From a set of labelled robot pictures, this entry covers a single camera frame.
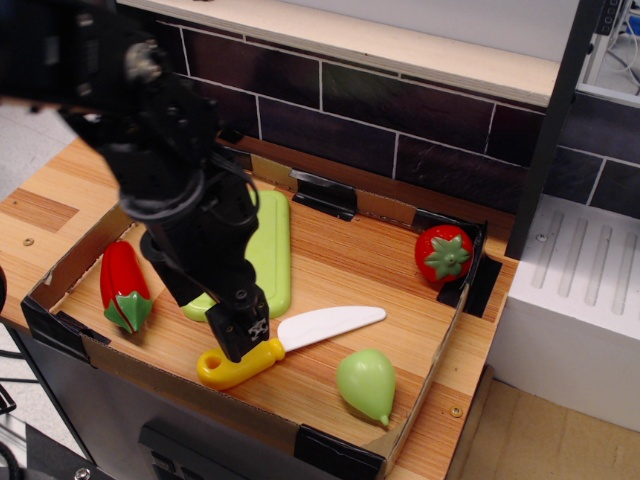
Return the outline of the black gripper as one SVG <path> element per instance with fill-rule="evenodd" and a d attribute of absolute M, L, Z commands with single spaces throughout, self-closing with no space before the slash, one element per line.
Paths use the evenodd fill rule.
<path fill-rule="evenodd" d="M 206 319 L 233 363 L 270 338 L 269 306 L 246 259 L 259 205 L 244 172 L 216 174 L 195 203 L 147 224 L 140 245 L 178 306 L 205 293 L 217 301 Z"/>

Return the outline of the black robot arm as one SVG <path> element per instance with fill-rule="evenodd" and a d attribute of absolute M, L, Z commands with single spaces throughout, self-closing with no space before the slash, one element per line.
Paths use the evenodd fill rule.
<path fill-rule="evenodd" d="M 55 109 L 104 158 L 176 302 L 213 298 L 206 317 L 228 360 L 268 338 L 267 301 L 245 257 L 255 185 L 217 142 L 215 103 L 173 71 L 151 34 L 85 1 L 5 1 L 1 95 Z"/>

